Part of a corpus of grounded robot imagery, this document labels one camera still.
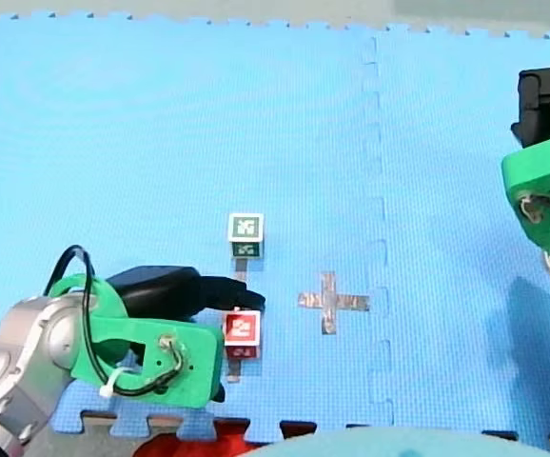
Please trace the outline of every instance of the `green bracket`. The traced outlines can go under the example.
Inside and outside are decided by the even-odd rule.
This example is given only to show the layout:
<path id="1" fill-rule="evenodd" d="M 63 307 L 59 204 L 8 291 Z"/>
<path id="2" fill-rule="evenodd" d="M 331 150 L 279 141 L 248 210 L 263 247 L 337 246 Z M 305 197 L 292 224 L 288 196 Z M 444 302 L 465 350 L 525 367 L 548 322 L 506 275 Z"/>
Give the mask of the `green bracket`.
<path id="1" fill-rule="evenodd" d="M 521 221 L 524 232 L 550 254 L 550 208 L 541 208 L 537 223 L 521 212 L 520 200 L 527 195 L 550 197 L 550 140 L 522 149 L 503 159 L 501 164 L 507 199 Z"/>
<path id="2" fill-rule="evenodd" d="M 84 283 L 85 275 L 82 274 L 64 278 L 53 286 L 49 295 L 60 296 L 72 288 L 81 288 Z M 160 345 L 165 338 L 182 353 L 182 371 L 170 382 L 165 393 L 134 398 L 171 407 L 204 407 L 214 397 L 220 385 L 224 350 L 221 330 L 186 322 L 129 318 L 123 301 L 106 281 L 95 280 L 92 294 L 97 298 L 97 307 L 89 316 L 91 336 L 106 374 L 110 375 L 116 363 L 127 355 L 131 342 L 146 348 L 141 372 L 121 373 L 117 386 L 138 388 L 171 370 L 173 357 L 167 347 Z M 103 384 L 91 365 L 84 339 L 71 375 L 95 386 Z"/>

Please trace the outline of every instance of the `small cube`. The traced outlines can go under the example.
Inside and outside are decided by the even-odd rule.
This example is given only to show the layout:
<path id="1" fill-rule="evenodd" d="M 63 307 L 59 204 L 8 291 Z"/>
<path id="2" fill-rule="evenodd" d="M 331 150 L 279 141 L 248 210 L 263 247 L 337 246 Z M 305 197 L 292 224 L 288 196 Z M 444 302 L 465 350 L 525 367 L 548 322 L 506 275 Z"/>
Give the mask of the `small cube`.
<path id="1" fill-rule="evenodd" d="M 229 359 L 257 359 L 259 356 L 259 349 L 256 347 L 248 346 L 228 346 L 226 347 L 226 357 Z"/>
<path id="2" fill-rule="evenodd" d="M 257 358 L 260 355 L 260 311 L 238 310 L 225 314 L 226 355 L 235 359 Z"/>
<path id="3" fill-rule="evenodd" d="M 235 212 L 228 217 L 228 242 L 234 259 L 259 259 L 265 246 L 263 214 Z"/>

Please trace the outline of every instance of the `blue foam mat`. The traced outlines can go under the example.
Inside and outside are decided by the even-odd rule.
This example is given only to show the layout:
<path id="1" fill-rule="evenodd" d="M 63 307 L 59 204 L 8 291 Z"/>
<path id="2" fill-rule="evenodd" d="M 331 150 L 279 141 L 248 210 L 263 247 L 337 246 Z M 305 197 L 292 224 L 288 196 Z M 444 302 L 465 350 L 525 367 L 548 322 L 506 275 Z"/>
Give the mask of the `blue foam mat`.
<path id="1" fill-rule="evenodd" d="M 107 402 L 74 383 L 53 427 L 107 410 L 118 436 L 172 414 L 185 439 L 231 417 L 254 442 L 309 421 L 513 430 L 547 447 L 550 280 L 499 163 L 518 148 L 518 71 L 550 66 L 550 39 L 509 35 L 0 17 L 0 319 L 68 244 L 103 276 L 228 275 L 227 214 L 266 219 L 249 273 L 267 297 L 263 356 L 223 405 Z M 371 298 L 338 313 L 336 336 L 297 306 L 325 270 Z"/>

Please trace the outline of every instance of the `white cable tie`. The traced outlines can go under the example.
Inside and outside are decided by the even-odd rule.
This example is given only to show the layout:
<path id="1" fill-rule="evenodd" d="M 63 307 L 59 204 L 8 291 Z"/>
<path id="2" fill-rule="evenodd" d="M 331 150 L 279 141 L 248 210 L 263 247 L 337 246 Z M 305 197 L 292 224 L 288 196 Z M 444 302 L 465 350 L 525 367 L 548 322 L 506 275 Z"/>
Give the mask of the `white cable tie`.
<path id="1" fill-rule="evenodd" d="M 128 367 L 115 368 L 108 377 L 108 382 L 100 387 L 100 396 L 104 398 L 111 398 L 114 395 L 114 384 L 117 378 L 126 371 L 133 371 Z"/>

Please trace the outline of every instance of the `gray floor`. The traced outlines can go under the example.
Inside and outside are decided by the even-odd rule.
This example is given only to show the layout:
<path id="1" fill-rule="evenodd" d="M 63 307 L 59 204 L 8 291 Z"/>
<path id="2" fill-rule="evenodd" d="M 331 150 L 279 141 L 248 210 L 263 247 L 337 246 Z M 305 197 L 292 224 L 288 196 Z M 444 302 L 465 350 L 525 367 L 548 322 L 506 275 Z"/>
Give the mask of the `gray floor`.
<path id="1" fill-rule="evenodd" d="M 543 0 L 0 0 L 1 13 L 21 16 L 34 10 L 66 14 L 90 10 L 97 15 L 124 10 L 141 18 L 161 13 L 174 19 L 205 16 L 213 21 L 245 18 L 255 24 L 283 19 L 292 25 L 324 21 L 332 27 L 359 23 L 382 28 L 391 22 L 410 24 L 414 29 L 445 25 L 462 32 L 485 28 L 496 34 L 505 30 L 529 30 L 535 36 L 550 31 L 550 2 Z M 130 456 L 141 442 L 114 439 L 104 425 L 88 425 L 79 439 L 75 435 L 54 435 L 45 430 L 35 440 L 28 457 Z"/>

